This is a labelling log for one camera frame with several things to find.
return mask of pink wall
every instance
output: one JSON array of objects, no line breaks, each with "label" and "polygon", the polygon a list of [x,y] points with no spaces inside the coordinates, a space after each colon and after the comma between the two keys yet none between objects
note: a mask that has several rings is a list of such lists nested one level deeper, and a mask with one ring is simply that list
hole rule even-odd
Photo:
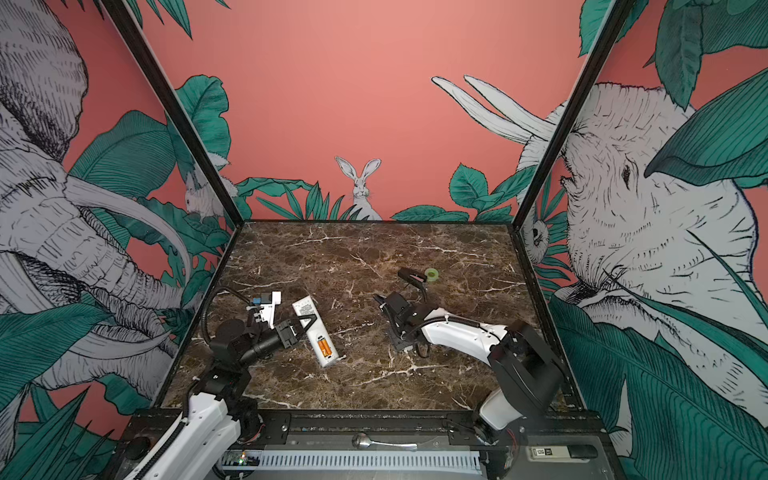
[{"label": "pink wall", "polygon": [[[492,188],[515,172],[521,147],[488,135],[431,77],[466,86],[462,76],[470,74],[545,116],[568,98],[584,61],[578,2],[228,5],[188,2],[192,39],[165,12],[162,24],[142,10],[144,33],[175,88],[198,74],[223,82],[232,148],[221,173],[235,183],[319,180],[332,199],[346,195],[344,209],[352,181],[333,158],[358,173],[381,158],[368,187],[384,219],[417,204],[469,211],[448,192],[460,163],[485,173]],[[277,218],[249,203],[254,218]]]}]

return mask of black cable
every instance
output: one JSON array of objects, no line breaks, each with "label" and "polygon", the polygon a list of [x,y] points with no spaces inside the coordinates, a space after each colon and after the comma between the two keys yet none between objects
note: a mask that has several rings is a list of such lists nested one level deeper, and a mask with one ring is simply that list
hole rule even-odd
[{"label": "black cable", "polygon": [[437,322],[445,322],[446,320],[448,320],[449,322],[461,323],[462,325],[471,326],[476,329],[482,329],[482,327],[480,327],[480,323],[474,320],[461,318],[460,316],[455,316],[455,315],[448,315],[448,318],[446,319],[444,315],[444,316],[436,316],[433,319],[429,319],[421,322],[419,325],[415,326],[413,330],[411,330],[411,333],[409,335],[415,338],[414,333],[417,333],[419,330],[421,330],[425,326],[432,325],[433,323],[437,323]]},{"label": "black cable", "polygon": [[158,460],[160,460],[160,457],[163,456],[166,450],[173,444],[176,437],[181,434],[181,431],[184,430],[184,427],[187,426],[187,423],[189,422],[189,416],[190,416],[190,394],[192,393],[192,389],[197,385],[197,380],[190,385],[190,388],[187,389],[187,401],[184,402],[184,404],[181,406],[181,420],[176,425],[176,428],[173,430],[173,432],[170,434],[170,437],[168,437],[168,440],[166,440],[163,445],[160,446],[160,448],[152,455],[152,458],[149,459],[149,461],[144,464],[144,467],[139,470],[139,472],[136,474],[136,480],[141,480],[147,472],[149,472],[155,463],[157,463]]},{"label": "black cable", "polygon": [[211,303],[214,302],[214,298],[216,298],[216,295],[222,292],[228,292],[239,298],[240,300],[244,301],[245,304],[251,305],[252,302],[248,300],[242,293],[236,291],[231,286],[220,286],[216,291],[211,293],[204,301],[203,305],[200,308],[200,334],[203,337],[203,341],[206,343],[206,345],[210,345],[210,334],[208,333],[208,310],[210,309]]},{"label": "black cable", "polygon": [[502,339],[498,338],[498,335],[496,335],[495,333],[493,333],[491,330],[488,330],[488,329],[484,329],[484,328],[483,328],[481,325],[478,325],[478,328],[479,328],[480,330],[482,330],[483,332],[486,332],[486,333],[490,333],[491,335],[493,335],[494,337],[496,337],[496,339],[498,340],[498,342],[499,342],[499,343],[501,343],[501,342],[502,342]]}]

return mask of elephant tusk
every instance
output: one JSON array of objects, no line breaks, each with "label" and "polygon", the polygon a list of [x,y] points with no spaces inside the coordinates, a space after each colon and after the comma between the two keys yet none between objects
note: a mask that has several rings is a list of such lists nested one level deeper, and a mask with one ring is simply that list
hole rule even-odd
[{"label": "elephant tusk", "polygon": [[531,112],[525,110],[518,102],[507,96],[503,91],[478,78],[465,75],[464,79],[491,105],[526,131],[543,139],[551,140],[554,135],[555,124],[543,120]]},{"label": "elephant tusk", "polygon": [[451,95],[470,117],[493,133],[519,144],[526,144],[531,139],[531,132],[483,107],[470,94],[450,81],[440,77],[432,77],[432,82],[445,90],[445,93]]},{"label": "elephant tusk", "polygon": [[21,313],[37,313],[54,307],[27,275],[15,253],[0,253],[0,296]]},{"label": "elephant tusk", "polygon": [[187,247],[184,246],[184,242],[179,237],[177,231],[155,212],[134,202],[130,198],[89,184],[87,181],[72,177],[71,175],[67,177],[64,195],[69,201],[79,207],[106,208],[116,214],[126,215],[142,221],[160,232],[179,251],[179,255],[184,262],[184,275],[186,280],[189,281],[192,272],[192,262],[187,252]]},{"label": "elephant tusk", "polygon": [[142,342],[122,342],[101,336],[95,332],[88,332],[86,336],[69,347],[69,351],[89,359],[124,359],[149,352],[159,346],[169,335],[170,332],[166,332]]}]

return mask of elephant ear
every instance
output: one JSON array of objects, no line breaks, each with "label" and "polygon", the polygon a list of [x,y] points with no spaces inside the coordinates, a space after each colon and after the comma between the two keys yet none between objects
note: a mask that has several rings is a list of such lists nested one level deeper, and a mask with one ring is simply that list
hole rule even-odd
[{"label": "elephant ear", "polygon": [[85,63],[42,0],[0,2],[0,18],[0,103],[33,144],[60,162],[78,132]]}]

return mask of orange battery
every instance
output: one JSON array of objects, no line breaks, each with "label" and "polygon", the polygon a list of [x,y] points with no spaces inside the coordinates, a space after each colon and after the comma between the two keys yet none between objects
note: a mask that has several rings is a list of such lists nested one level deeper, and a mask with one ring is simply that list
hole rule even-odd
[{"label": "orange battery", "polygon": [[323,352],[323,356],[326,358],[330,358],[333,356],[333,352],[331,351],[331,347],[328,346],[328,342],[325,338],[319,336],[317,337],[317,346],[320,347],[320,351]]}]

